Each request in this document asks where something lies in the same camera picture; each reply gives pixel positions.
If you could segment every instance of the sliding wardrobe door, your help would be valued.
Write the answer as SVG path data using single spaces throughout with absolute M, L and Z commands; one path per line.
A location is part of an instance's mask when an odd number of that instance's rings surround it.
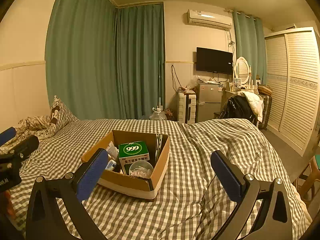
M 284 34 L 266 38 L 268 85 L 272 105 L 268 124 L 279 129 L 287 93 L 288 61 Z
M 319 51 L 313 30 L 285 34 L 289 81 L 279 132 L 303 154 L 314 129 L 319 104 Z

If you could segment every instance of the checkered bedsheet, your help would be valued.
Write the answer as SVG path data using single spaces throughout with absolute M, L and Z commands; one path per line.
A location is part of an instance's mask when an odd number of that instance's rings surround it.
M 236 205 L 210 165 L 211 152 L 218 149 L 244 174 L 267 181 L 282 178 L 291 208 L 293 239 L 306 230 L 302 208 L 280 158 L 263 134 L 244 119 L 215 119 L 193 125 L 111 119 L 72 122 L 42 141 L 20 169 L 22 182 L 11 192 L 22 230 L 36 177 L 57 179 L 75 171 L 81 155 L 111 130 L 168 134 L 171 144 L 168 170 L 154 202 L 143 202 L 99 185 L 89 200 L 83 201 L 108 239 L 211 239 Z M 257 201 L 240 236 L 249 232 L 260 204 Z M 63 201 L 58 200 L 58 205 L 68 230 L 79 237 Z

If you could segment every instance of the gray floor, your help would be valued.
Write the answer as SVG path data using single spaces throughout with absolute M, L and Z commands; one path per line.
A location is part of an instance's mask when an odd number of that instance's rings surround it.
M 283 166 L 293 182 L 307 166 L 312 156 L 301 157 L 294 149 L 269 130 L 261 130 L 278 153 Z
M 261 130 L 261 132 L 264 134 L 264 136 L 267 138 L 267 140 L 278 153 L 283 166 L 287 170 L 291 182 L 293 182 L 301 174 L 301 172 L 308 165 L 313 155 L 320 154 L 320 147 L 317 147 L 316 152 L 305 154 L 303 157 L 301 157 L 294 149 L 292 149 L 289 145 L 287 145 L 283 140 L 281 140 L 271 131 Z M 306 172 L 304 172 L 305 175 L 309 175 L 309 173 L 309 169 L 307 169 Z M 300 179 L 298 181 L 298 185 L 301 186 L 303 182 L 304 181 Z M 316 216 L 320 207 L 320 190 L 318 191 L 319 187 L 320 184 L 316 182 L 316 195 L 310 203 L 310 206 L 308 207 L 308 212 L 312 219 Z M 309 191 L 307 195 L 304 197 L 306 199 L 311 199 L 311 191 Z

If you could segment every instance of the white suitcase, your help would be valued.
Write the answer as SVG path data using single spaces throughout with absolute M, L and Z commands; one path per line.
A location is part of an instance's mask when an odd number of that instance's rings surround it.
M 193 124 L 196 119 L 196 95 L 178 93 L 178 122 Z

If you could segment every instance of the green curtain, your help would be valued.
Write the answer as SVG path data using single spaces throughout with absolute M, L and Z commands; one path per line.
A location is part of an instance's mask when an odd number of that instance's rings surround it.
M 56 0 L 45 60 L 48 97 L 80 119 L 121 118 L 116 89 L 114 14 L 109 0 Z
M 252 80 L 259 75 L 262 84 L 267 83 L 267 53 L 262 21 L 233 12 L 236 29 L 237 57 L 244 57 L 251 66 Z
M 120 109 L 124 118 L 151 114 L 164 105 L 163 4 L 119 8 L 116 14 L 116 65 Z
M 162 4 L 56 0 L 45 47 L 50 103 L 57 95 L 79 119 L 147 117 L 159 64 L 164 98 L 163 20 Z

